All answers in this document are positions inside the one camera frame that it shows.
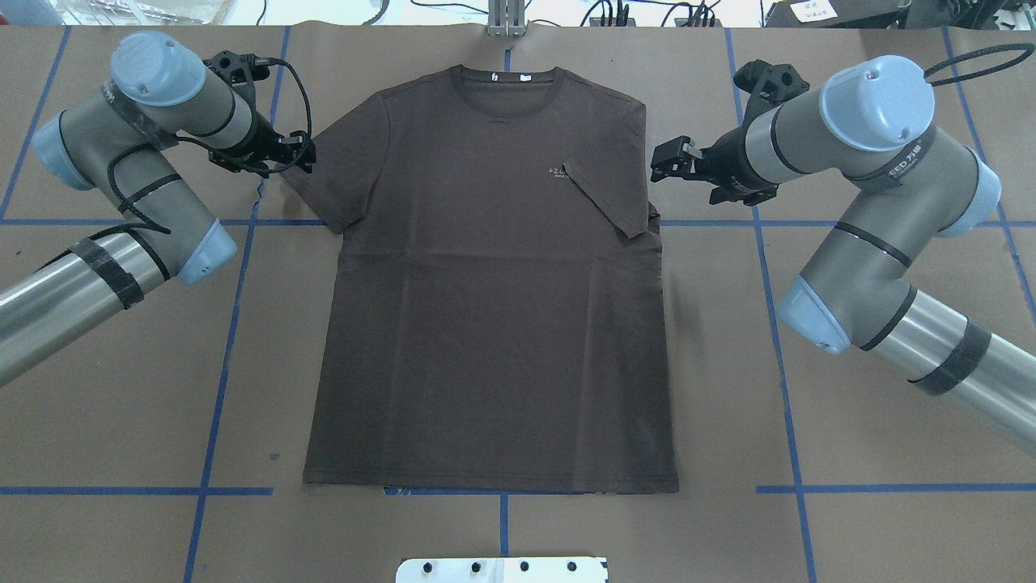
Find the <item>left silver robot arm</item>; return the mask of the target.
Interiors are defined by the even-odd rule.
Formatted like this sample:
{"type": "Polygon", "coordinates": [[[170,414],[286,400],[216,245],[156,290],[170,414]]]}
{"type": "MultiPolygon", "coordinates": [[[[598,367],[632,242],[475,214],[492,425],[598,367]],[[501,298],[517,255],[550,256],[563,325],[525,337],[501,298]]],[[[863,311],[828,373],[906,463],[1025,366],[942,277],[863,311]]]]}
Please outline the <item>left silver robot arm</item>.
{"type": "Polygon", "coordinates": [[[123,222],[78,240],[2,294],[2,383],[132,309],[170,279],[195,284],[237,246],[165,151],[202,147],[231,172],[312,171],[310,128],[282,135],[256,105],[256,81],[284,59],[204,59],[156,29],[115,49],[100,90],[60,112],[31,147],[67,187],[100,190],[123,222]]]}

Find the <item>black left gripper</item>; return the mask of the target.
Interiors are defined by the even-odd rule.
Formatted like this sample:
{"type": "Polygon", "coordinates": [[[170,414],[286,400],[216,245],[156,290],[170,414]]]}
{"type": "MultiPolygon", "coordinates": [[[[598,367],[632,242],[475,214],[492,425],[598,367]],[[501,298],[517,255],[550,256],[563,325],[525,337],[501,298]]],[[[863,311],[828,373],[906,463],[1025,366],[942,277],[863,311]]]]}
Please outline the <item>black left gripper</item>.
{"type": "Polygon", "coordinates": [[[316,163],[316,151],[312,147],[309,132],[292,130],[289,135],[281,135],[261,114],[254,113],[244,140],[229,148],[212,147],[208,161],[231,172],[247,171],[259,177],[292,169],[312,173],[316,163]]]}

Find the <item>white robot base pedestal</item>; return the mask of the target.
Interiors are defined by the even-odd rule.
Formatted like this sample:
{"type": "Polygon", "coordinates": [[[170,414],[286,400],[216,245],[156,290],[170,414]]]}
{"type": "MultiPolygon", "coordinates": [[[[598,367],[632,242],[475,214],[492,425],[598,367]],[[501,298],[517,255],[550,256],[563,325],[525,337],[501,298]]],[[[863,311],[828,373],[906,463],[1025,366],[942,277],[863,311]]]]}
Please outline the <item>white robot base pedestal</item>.
{"type": "Polygon", "coordinates": [[[519,556],[414,558],[401,562],[396,582],[609,582],[606,558],[519,556]]]}

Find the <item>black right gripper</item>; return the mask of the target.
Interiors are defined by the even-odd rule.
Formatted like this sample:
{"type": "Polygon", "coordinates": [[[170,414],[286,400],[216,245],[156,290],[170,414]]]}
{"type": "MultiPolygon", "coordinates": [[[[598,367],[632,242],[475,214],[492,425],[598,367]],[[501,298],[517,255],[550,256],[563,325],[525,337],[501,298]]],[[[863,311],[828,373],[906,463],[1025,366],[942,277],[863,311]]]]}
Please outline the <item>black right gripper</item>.
{"type": "Polygon", "coordinates": [[[714,185],[710,204],[769,202],[778,185],[765,180],[749,163],[746,135],[747,130],[727,132],[702,151],[689,136],[657,145],[652,152],[652,182],[667,178],[710,182],[714,185]]]}

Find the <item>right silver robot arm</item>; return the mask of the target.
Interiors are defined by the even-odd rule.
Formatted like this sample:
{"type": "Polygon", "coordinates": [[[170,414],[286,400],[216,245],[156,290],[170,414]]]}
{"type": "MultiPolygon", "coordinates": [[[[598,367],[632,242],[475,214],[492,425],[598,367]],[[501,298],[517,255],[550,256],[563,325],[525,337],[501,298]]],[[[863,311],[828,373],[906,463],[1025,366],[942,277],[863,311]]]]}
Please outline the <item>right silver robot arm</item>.
{"type": "Polygon", "coordinates": [[[873,354],[924,393],[1034,451],[1034,357],[906,281],[936,237],[965,235],[1000,201],[1000,180],[933,121],[916,62],[884,55],[811,88],[792,64],[754,60],[733,77],[749,96],[736,129],[697,148],[658,145],[651,181],[711,184],[710,204],[767,202],[780,185],[835,169],[858,191],[775,313],[826,353],[873,354]]]}

